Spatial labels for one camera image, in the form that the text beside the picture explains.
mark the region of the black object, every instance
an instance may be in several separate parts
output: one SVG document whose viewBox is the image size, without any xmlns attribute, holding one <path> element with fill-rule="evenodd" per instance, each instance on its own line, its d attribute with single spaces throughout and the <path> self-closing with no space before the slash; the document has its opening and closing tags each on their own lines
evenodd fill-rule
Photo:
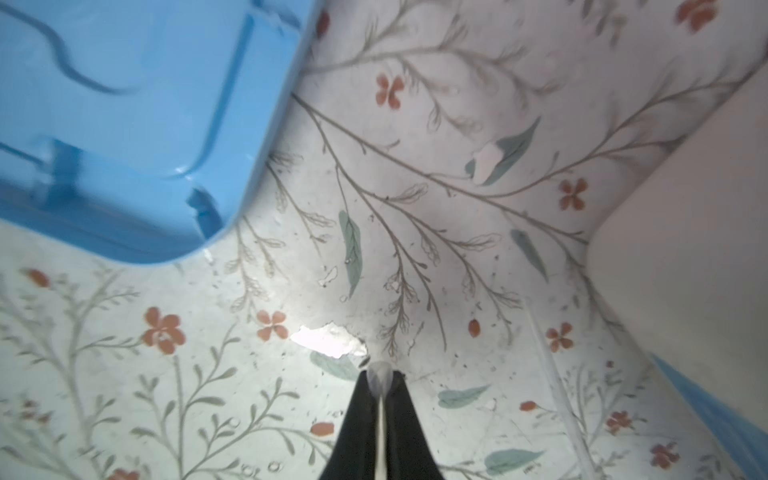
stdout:
<svg viewBox="0 0 768 480">
<path fill-rule="evenodd" d="M 444 480 L 429 453 L 401 372 L 392 373 L 384 399 L 387 480 Z M 361 372 L 328 464 L 319 480 L 373 480 L 376 473 L 378 399 Z"/>
</svg>

